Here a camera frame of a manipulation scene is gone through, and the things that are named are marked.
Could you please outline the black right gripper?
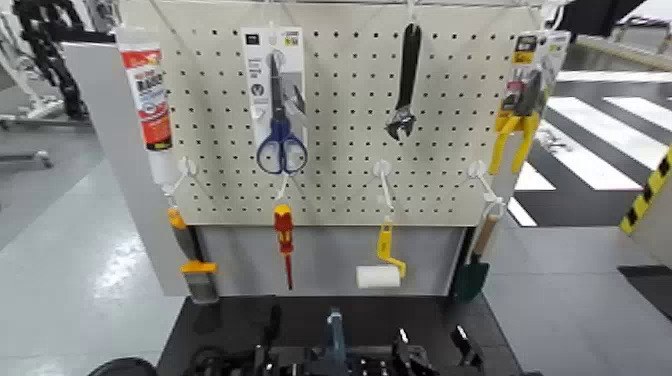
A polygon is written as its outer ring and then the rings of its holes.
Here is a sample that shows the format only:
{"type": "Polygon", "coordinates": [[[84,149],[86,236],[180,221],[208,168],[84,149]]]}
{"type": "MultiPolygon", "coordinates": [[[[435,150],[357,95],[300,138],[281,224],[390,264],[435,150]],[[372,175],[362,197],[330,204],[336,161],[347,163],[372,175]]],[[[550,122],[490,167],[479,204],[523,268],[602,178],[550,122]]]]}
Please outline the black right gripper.
{"type": "MultiPolygon", "coordinates": [[[[456,325],[450,338],[460,353],[459,365],[483,369],[483,352],[461,325],[456,325]]],[[[393,359],[362,359],[362,374],[367,376],[438,376],[439,372],[430,364],[414,358],[407,334],[403,328],[396,332],[392,345],[393,359]]]]}

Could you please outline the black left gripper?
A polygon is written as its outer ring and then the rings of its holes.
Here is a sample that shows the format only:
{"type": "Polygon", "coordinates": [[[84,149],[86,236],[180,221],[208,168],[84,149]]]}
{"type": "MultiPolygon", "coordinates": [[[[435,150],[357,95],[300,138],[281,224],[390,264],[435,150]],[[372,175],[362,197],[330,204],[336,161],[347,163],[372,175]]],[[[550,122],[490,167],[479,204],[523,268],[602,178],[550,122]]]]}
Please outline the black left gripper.
{"type": "Polygon", "coordinates": [[[192,376],[271,376],[276,374],[275,361],[269,349],[280,333],[282,308],[273,305],[269,321],[263,329],[263,346],[250,350],[227,352],[221,347],[204,346],[190,357],[184,375],[192,376]]]}

